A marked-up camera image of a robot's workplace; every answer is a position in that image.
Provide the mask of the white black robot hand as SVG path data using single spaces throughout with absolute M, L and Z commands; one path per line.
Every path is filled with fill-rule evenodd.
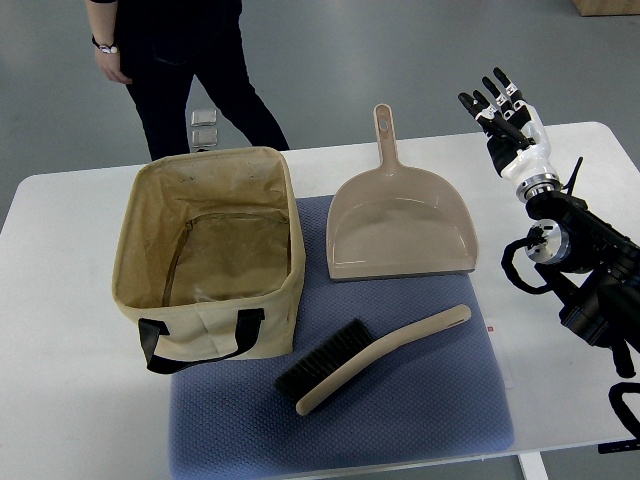
M 550 163 L 551 145 L 540 116 L 513 81 L 496 67 L 482 78 L 489 98 L 475 90 L 458 100 L 482 128 L 497 174 L 511 182 L 523 203 L 545 191 L 562 188 Z

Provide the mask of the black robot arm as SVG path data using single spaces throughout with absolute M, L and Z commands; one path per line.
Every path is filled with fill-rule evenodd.
M 563 326 L 586 343 L 612 352 L 621 382 L 610 405 L 631 439 L 599 445 L 601 454 L 639 447 L 639 419 L 625 399 L 638 394 L 631 354 L 639 349 L 639 247 L 574 196 L 572 183 L 539 169 L 525 174 L 516 194 L 534 223 L 507 245 L 501 267 L 518 289 L 552 292 L 562 302 Z

